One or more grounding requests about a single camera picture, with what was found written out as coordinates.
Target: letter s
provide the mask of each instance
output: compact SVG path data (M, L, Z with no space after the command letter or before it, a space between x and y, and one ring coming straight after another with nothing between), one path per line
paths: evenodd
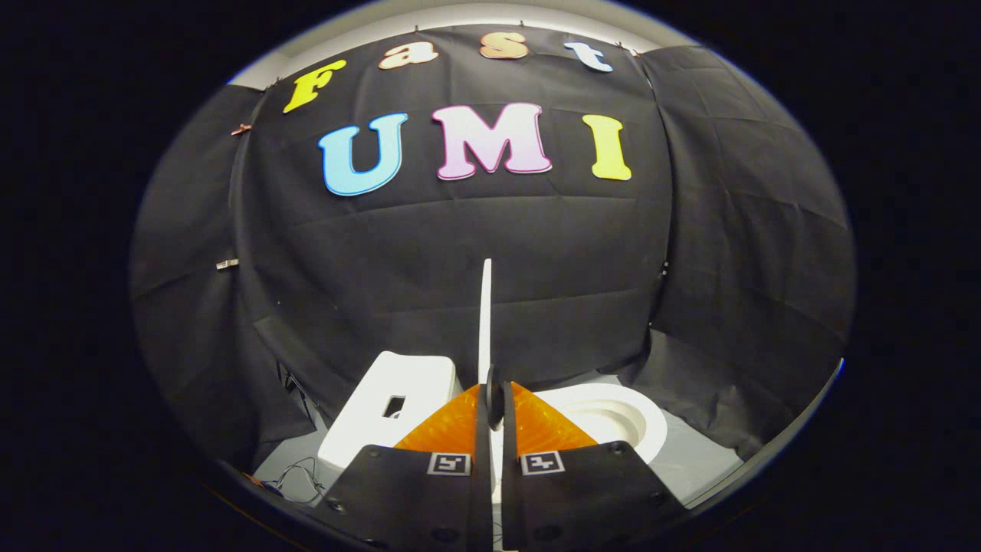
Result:
M481 55L490 59L518 59L528 55L525 37L517 32L491 32L481 38Z

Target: screw hole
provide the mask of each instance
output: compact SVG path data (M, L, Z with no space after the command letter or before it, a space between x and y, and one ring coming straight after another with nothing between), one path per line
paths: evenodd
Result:
M650 493L650 496L647 498L650 499L650 503L654 505L654 508L662 506L668 500L668 497L661 491Z
M338 514L344 514L347 511L347 509L344 508L344 505L336 498L327 499L327 506Z

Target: orange soft pad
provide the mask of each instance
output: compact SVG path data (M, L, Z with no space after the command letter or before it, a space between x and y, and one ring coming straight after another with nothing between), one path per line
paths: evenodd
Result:
M596 444L578 425L531 391L514 382L511 382L511 389L514 393L518 455L564 451ZM475 385L443 405L410 431L395 448L427 453L474 454L479 391L480 386Z
M511 382L518 456L589 447L596 442L578 425L534 393Z
M480 385L475 385L454 397L409 431L395 448L424 453L473 455L479 391Z

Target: pink letter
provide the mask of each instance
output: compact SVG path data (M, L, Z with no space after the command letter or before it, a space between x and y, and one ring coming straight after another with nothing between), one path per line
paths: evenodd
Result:
M512 173L543 173L551 169L551 161L542 151L539 136L539 114L542 108L534 103L509 103L501 110L493 128L468 105L451 105L433 112L433 119L442 123L442 139L446 161L437 176L443 180L459 180L473 176L477 167L467 161L464 145L470 146L477 160L489 173L497 170L504 147L511 145L511 157L504 167Z

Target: black cloth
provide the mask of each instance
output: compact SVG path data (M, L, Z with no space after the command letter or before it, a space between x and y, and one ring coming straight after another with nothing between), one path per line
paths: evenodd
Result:
M530 53L483 57L493 31L520 32ZM417 41L439 56L379 69L386 51ZM601 50L613 71L586 67L570 41ZM283 112L297 78L340 59L317 98ZM501 163L440 180L433 112L468 105L493 125L510 102L542 107L551 170ZM368 124L391 113L408 115L394 178L361 195L328 191L319 139L357 126L352 167L370 170L379 153ZM629 181L593 175L588 114L623 124ZM239 124L252 130L230 136ZM852 318L853 255L814 144L707 49L634 56L563 32L478 25L366 44L264 93L226 86L151 183L132 296L162 393L222 458L251 451L254 465L314 429L277 362L327 423L382 351L450 357L464 388L477 383L485 258L501 377L543 388L620 369L627 385L748 458L834 369ZM215 270L227 258L239 265Z
M521 32L531 53L479 53L492 31ZM380 70L391 48L430 41L430 62ZM610 73L564 47L600 49ZM312 102L283 113L301 75L335 60ZM551 30L440 28L394 36L311 65L270 89L243 142L232 209L244 296L270 347L328 417L385 350L442 355L466 388L477 382L478 306L493 259L491 358L524 384L618 364L643 348L667 247L671 185L667 144L650 88L627 51ZM443 181L435 110L469 105L492 125L509 102L542 107L539 129L552 169ZM320 137L349 125L353 167L378 160L375 118L402 112L403 160L383 187L328 192ZM593 133L583 115L621 121L629 181L592 173Z
M161 158L136 221L129 280L140 349L164 399L206 453L249 472L270 444L316 429L244 316L235 270L215 267L236 257L231 131L260 97L222 87Z
M806 132L704 47L647 52L671 151L668 275L631 385L744 459L827 382L855 304L844 201Z

